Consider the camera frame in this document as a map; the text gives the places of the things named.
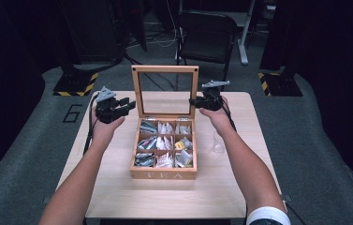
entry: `wooden box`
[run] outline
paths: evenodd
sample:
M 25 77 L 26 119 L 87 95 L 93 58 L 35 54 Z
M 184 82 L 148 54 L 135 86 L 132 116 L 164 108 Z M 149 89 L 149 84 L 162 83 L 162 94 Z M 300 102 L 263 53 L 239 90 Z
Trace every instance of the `wooden box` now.
M 196 179 L 198 167 L 196 108 L 189 104 L 189 99 L 197 98 L 199 67 L 134 65 L 132 74 L 139 111 L 139 122 L 130 162 L 132 177 L 135 179 Z M 174 80 L 176 86 L 172 86 L 173 82 L 170 80 Z M 161 127 L 158 130 L 158 124 L 172 128 Z M 173 132 L 164 134 L 161 130 L 173 130 Z M 178 163 L 178 161 L 184 161 L 180 154 L 182 156 L 188 154 L 188 162 L 182 163 L 182 166 Z M 158 167 L 162 166 L 164 161 L 167 162 L 165 164 L 168 167 Z

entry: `chair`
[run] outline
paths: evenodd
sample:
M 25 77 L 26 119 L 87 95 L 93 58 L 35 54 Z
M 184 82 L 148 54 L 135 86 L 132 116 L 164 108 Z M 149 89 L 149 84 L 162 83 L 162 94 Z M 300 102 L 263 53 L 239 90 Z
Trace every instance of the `chair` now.
M 183 58 L 224 64 L 222 81 L 228 74 L 228 65 L 237 34 L 237 23 L 229 16 L 211 12 L 183 11 L 176 22 L 178 49 L 176 62 Z

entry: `human arm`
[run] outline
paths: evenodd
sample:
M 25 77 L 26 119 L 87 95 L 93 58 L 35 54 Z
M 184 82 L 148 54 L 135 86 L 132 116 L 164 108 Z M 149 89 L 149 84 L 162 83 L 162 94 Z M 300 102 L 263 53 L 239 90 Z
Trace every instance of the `human arm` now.
M 247 203 L 247 215 L 263 206 L 286 212 L 286 208 L 272 174 L 266 164 L 246 144 L 232 127 L 223 109 L 216 112 L 199 109 L 210 118 L 217 133 L 223 138 L 231 169 Z
M 110 124 L 96 119 L 92 110 L 94 132 L 91 145 L 71 174 L 51 197 L 39 224 L 82 224 L 91 201 L 100 163 L 116 128 L 125 118 Z

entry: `glass panel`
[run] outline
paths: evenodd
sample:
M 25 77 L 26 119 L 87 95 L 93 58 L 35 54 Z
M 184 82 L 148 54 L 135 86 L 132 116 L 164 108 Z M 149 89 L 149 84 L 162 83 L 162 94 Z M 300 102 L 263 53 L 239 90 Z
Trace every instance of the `glass panel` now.
M 190 114 L 192 73 L 140 72 L 143 113 Z

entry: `light wood tabletop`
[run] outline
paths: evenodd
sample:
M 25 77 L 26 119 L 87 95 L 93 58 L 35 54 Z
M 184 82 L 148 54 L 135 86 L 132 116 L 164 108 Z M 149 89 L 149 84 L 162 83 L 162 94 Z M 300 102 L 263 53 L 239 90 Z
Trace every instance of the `light wood tabletop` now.
M 116 91 L 117 99 L 135 100 L 134 91 Z M 278 181 L 249 94 L 224 92 L 238 133 Z M 87 109 L 59 186 L 80 161 L 89 117 Z M 132 179 L 129 166 L 138 127 L 138 110 L 117 128 L 97 176 L 86 213 L 89 218 L 244 218 L 245 199 L 232 173 L 227 152 L 212 151 L 214 128 L 196 112 L 198 173 L 196 180 Z

